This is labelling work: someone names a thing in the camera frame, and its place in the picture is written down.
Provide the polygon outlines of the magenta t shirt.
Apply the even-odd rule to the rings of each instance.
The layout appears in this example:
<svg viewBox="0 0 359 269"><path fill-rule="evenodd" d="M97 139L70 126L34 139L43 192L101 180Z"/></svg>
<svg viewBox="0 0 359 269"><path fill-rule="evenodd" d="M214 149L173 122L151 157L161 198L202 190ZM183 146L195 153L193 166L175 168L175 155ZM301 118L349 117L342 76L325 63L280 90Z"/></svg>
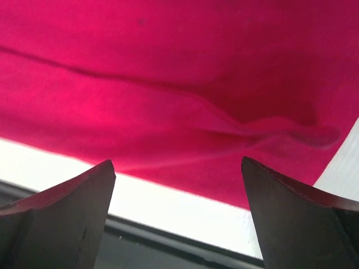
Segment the magenta t shirt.
<svg viewBox="0 0 359 269"><path fill-rule="evenodd" d="M357 1L2 1L1 136L247 207L358 118Z"/></svg>

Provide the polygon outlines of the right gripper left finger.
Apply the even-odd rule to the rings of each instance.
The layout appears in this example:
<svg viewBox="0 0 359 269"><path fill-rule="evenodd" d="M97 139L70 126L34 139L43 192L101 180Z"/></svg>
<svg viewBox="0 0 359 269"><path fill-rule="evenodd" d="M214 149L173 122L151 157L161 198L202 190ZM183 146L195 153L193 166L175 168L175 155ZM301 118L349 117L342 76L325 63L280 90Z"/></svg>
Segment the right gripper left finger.
<svg viewBox="0 0 359 269"><path fill-rule="evenodd" d="M116 175L110 160L1 207L1 268L94 268Z"/></svg>

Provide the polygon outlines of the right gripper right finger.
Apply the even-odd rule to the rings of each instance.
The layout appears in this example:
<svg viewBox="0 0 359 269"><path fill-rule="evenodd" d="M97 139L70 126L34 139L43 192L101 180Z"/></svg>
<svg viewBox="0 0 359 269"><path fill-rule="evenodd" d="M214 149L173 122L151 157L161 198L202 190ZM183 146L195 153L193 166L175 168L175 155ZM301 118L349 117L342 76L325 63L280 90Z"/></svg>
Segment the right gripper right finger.
<svg viewBox="0 0 359 269"><path fill-rule="evenodd" d="M266 268L358 268L358 202L241 163Z"/></svg>

